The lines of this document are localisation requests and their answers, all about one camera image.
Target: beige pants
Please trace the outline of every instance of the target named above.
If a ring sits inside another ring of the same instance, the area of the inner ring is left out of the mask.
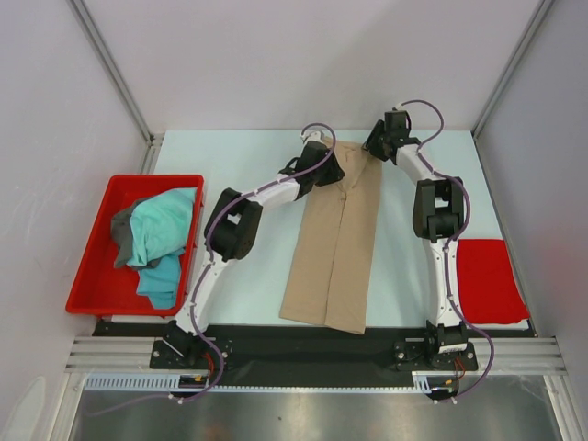
[[[334,154],[345,177],[308,196],[279,316],[363,334],[381,161],[355,142]]]

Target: teal cloth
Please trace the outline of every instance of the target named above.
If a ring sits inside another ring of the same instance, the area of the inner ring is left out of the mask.
[[[195,197],[195,188],[175,188],[135,208],[130,216],[132,257],[128,266],[146,266],[187,245]]]
[[[177,284],[182,273],[178,256],[183,252],[181,249],[165,255],[155,268],[139,270],[137,294],[149,297],[156,310],[169,310],[175,305]]]

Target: metal floor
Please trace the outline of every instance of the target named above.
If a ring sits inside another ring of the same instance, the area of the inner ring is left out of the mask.
[[[139,396],[85,391],[70,441],[561,440],[542,377],[490,377],[457,405],[407,394],[218,392],[84,415]]]

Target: pant leg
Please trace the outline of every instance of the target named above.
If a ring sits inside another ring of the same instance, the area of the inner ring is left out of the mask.
[[[346,191],[335,248],[324,324],[354,334],[366,330],[380,187],[381,161],[368,157],[356,184]]]
[[[308,196],[279,316],[324,324],[329,280],[345,201],[337,185]]]

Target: gray cloth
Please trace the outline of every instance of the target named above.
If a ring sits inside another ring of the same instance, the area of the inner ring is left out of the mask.
[[[130,216],[139,204],[150,198],[137,199],[130,207],[119,211],[110,220],[110,237],[119,246],[119,255],[114,260],[115,268],[124,267],[132,258],[132,229],[130,228]],[[147,262],[145,267],[156,268],[161,261],[161,257]]]

